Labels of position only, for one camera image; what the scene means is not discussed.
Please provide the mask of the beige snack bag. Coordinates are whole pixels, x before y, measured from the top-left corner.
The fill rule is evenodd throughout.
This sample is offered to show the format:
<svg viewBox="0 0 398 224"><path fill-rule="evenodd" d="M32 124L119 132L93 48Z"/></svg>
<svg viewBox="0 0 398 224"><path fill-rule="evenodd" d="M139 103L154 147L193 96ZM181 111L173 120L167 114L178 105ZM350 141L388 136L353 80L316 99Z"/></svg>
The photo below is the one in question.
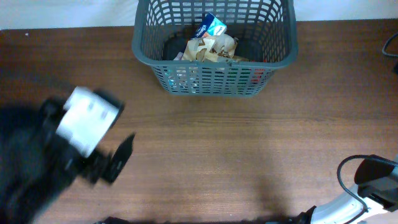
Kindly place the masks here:
<svg viewBox="0 0 398 224"><path fill-rule="evenodd" d="M213 49L217 38L218 36L208 36L189 40L183 53L182 60L191 62L204 62L205 60L219 62L221 55Z"/></svg>
<svg viewBox="0 0 398 224"><path fill-rule="evenodd" d="M248 62L248 58L235 55L239 39L227 34L216 36L213 44L213 53L216 55L216 62Z"/></svg>

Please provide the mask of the colourful tissue pack strip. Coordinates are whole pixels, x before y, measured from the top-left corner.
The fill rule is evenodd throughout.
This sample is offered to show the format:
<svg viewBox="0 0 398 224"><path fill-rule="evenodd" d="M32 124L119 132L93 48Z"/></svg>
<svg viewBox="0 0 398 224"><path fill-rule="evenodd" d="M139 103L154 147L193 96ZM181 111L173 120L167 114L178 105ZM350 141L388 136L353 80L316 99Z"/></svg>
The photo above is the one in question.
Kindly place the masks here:
<svg viewBox="0 0 398 224"><path fill-rule="evenodd" d="M226 32L227 26L217 19L213 14L209 13L190 37L190 40L197 40L207 36L221 35ZM169 77L169 85L171 89L176 90L180 86L183 90L187 89L187 75L185 70L180 70L176 74L176 78Z"/></svg>

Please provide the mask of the orange pasta packet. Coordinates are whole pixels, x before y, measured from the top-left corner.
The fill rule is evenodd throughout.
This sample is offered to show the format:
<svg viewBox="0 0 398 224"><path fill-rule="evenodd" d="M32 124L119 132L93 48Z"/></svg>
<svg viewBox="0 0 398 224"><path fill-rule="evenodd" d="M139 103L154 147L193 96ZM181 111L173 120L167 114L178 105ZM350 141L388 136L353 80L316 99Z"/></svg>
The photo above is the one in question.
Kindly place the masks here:
<svg viewBox="0 0 398 224"><path fill-rule="evenodd" d="M251 84L259 85L262 82L262 78L264 77L265 68L264 67L250 68L249 70L253 73L251 77Z"/></svg>

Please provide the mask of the grey plastic lattice basket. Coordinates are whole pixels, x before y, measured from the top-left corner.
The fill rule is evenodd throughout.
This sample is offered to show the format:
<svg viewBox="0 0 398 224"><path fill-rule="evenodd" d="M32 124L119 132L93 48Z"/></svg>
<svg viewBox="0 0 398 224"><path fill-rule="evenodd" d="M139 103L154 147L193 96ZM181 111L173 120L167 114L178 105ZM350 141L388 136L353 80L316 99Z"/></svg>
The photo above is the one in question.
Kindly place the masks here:
<svg viewBox="0 0 398 224"><path fill-rule="evenodd" d="M235 55L248 62L177 60L207 14L227 26L239 39ZM132 51L150 66L162 87L174 95L237 96L258 94L273 74L297 58L297 27L293 0L281 1L163 1L137 5ZM265 68L259 85L251 84L250 68ZM185 70L187 89L171 89L169 77ZM226 86L228 72L239 75L238 87Z"/></svg>

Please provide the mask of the green lid spice jar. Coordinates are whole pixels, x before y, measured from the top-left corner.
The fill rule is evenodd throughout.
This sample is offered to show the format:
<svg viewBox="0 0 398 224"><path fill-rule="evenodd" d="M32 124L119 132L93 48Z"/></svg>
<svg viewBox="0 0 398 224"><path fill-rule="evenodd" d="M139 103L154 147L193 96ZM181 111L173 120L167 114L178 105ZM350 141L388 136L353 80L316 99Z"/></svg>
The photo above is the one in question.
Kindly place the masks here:
<svg viewBox="0 0 398 224"><path fill-rule="evenodd" d="M226 86L229 90L234 91L238 87L239 75L237 72L228 72Z"/></svg>

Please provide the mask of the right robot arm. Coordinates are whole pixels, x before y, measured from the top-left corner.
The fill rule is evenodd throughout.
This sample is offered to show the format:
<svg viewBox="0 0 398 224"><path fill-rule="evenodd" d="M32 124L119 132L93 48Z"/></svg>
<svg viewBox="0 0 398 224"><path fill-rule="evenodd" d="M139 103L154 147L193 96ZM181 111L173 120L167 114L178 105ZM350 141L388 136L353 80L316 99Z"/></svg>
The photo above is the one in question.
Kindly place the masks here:
<svg viewBox="0 0 398 224"><path fill-rule="evenodd" d="M361 159L354 184L347 187L341 171L349 161ZM324 205L301 213L296 223L359 223L369 217L397 210L397 159L377 155L353 155L338 165L336 177L343 193Z"/></svg>

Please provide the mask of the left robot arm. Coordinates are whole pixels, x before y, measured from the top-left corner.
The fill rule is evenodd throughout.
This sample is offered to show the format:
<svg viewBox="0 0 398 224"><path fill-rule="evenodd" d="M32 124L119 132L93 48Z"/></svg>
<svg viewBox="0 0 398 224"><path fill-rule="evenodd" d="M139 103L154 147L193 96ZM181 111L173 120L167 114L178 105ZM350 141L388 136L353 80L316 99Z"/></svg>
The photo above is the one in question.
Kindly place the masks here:
<svg viewBox="0 0 398 224"><path fill-rule="evenodd" d="M1 222L32 223L76 178L113 184L132 154L128 136L114 154L98 149L125 104L76 88L41 107L1 108Z"/></svg>

